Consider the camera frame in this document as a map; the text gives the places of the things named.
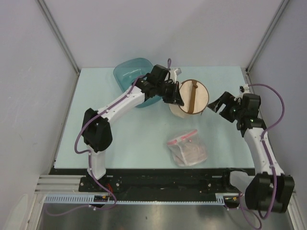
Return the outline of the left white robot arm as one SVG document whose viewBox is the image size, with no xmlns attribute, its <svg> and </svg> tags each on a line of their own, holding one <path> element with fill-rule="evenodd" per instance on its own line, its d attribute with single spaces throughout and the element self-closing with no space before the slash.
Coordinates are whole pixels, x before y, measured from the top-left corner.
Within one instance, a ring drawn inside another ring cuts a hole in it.
<svg viewBox="0 0 307 230">
<path fill-rule="evenodd" d="M 85 111 L 83 124 L 77 138 L 83 138 L 87 146 L 89 186 L 102 191 L 106 186 L 106 150 L 113 141 L 112 125 L 132 108 L 159 96 L 166 104 L 183 106 L 177 80 L 181 69 L 168 69 L 155 65 L 150 73 L 137 77 L 130 87 L 115 101 L 103 108 Z"/>
</svg>

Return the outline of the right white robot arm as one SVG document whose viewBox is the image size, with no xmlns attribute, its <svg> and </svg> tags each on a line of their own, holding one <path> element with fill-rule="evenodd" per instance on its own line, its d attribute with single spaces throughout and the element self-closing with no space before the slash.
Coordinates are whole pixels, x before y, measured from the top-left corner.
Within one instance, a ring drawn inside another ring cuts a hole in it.
<svg viewBox="0 0 307 230">
<path fill-rule="evenodd" d="M 295 182 L 293 177 L 285 175 L 275 159 L 265 122 L 258 117 L 260 105 L 260 96 L 248 92 L 239 98 L 224 92 L 208 104 L 208 108 L 227 121 L 237 122 L 236 128 L 249 147 L 255 168 L 254 177 L 232 171 L 221 180 L 221 186 L 226 192 L 235 189 L 242 192 L 248 209 L 284 213 Z"/>
</svg>

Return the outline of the beige cylindrical zipper bag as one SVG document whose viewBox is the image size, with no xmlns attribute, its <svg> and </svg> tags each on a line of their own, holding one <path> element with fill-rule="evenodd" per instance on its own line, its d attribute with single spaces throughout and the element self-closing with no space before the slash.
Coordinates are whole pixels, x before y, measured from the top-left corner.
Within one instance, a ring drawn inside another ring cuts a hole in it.
<svg viewBox="0 0 307 230">
<path fill-rule="evenodd" d="M 189 79 L 180 84 L 179 92 L 183 106 L 169 105 L 171 113 L 180 118 L 201 114 L 209 104 L 209 92 L 198 80 Z"/>
</svg>

